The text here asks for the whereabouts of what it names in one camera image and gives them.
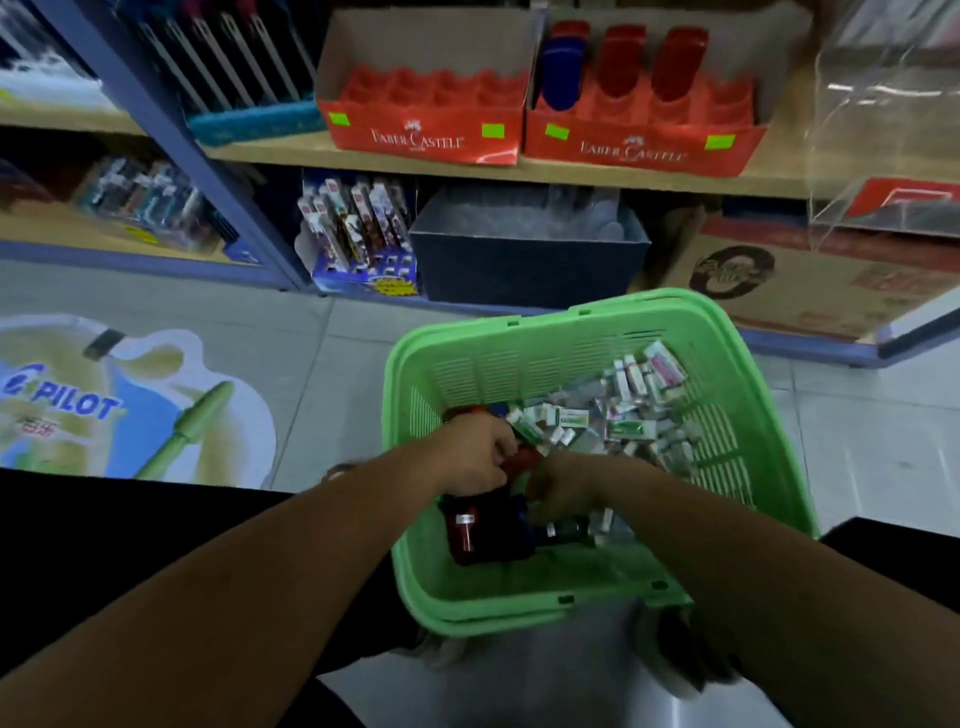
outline floor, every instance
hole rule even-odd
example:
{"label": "floor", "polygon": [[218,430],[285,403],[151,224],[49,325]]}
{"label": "floor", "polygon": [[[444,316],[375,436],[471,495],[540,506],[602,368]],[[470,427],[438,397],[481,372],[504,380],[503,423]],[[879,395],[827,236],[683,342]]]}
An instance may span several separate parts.
{"label": "floor", "polygon": [[[382,372],[405,332],[458,316],[192,280],[0,261],[0,315],[72,313],[132,335],[187,328],[245,379],[277,434],[269,486],[300,491],[377,453]],[[960,536],[960,342],[879,372],[761,357],[824,530],[859,514]],[[381,726],[783,725],[749,685],[679,703],[627,652],[627,605],[482,643],[427,671],[387,655],[326,682]]]}

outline brown cardboard box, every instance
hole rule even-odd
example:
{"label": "brown cardboard box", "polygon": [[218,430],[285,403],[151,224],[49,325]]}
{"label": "brown cardboard box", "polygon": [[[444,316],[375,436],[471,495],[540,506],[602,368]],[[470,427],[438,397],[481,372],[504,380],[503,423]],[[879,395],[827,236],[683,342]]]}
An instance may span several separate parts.
{"label": "brown cardboard box", "polygon": [[857,339],[960,285],[960,246],[931,240],[834,231],[812,251],[805,228],[701,211],[660,285],[747,326]]}

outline wooden shelf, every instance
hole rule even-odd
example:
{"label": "wooden shelf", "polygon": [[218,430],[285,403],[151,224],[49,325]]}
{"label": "wooden shelf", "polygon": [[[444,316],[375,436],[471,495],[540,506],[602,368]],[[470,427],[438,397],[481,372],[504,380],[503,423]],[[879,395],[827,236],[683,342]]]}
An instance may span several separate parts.
{"label": "wooden shelf", "polygon": [[[369,154],[337,149],[328,132],[299,134],[275,139],[207,147],[217,159],[327,167],[388,174],[420,174],[513,182],[555,182],[595,186],[660,189],[707,194],[757,195],[805,199],[807,185],[806,135],[813,118],[812,63],[798,67],[787,84],[767,134],[747,164],[734,178],[696,175],[629,167],[575,164],[521,157],[512,167],[447,164],[392,155]],[[960,182],[960,165],[950,158],[901,158],[899,174],[920,180]],[[851,158],[819,160],[819,193],[837,193],[846,176],[858,166]]]}
{"label": "wooden shelf", "polygon": [[[17,205],[19,210],[14,213],[0,213],[0,239],[60,245],[105,253],[246,265],[226,257],[223,253],[222,241],[212,255],[196,255],[134,240],[119,229],[114,232],[111,223],[91,219],[66,206],[39,203],[18,203]],[[36,214],[35,209],[39,210],[43,207],[49,208],[49,212],[42,216]]]}
{"label": "wooden shelf", "polygon": [[0,126],[60,129],[67,132],[128,133],[146,136],[120,110],[78,109],[15,101],[0,94]]}

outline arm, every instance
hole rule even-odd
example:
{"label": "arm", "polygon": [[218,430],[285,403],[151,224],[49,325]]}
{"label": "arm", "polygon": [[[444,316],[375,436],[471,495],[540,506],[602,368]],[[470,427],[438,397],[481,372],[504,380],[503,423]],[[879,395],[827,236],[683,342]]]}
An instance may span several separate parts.
{"label": "arm", "polygon": [[459,417],[231,529],[8,675],[0,722],[275,726],[403,530],[502,485],[514,451],[506,423]]}
{"label": "arm", "polygon": [[798,726],[960,720],[960,617],[939,604],[635,458],[556,453],[527,495],[540,521],[619,513]]}

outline clear acrylic display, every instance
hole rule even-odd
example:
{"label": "clear acrylic display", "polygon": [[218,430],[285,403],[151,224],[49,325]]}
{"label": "clear acrylic display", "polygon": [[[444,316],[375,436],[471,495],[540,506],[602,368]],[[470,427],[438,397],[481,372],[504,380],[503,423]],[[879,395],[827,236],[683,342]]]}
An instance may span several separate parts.
{"label": "clear acrylic display", "polygon": [[807,138],[811,245],[838,228],[960,237],[960,2],[832,13]]}

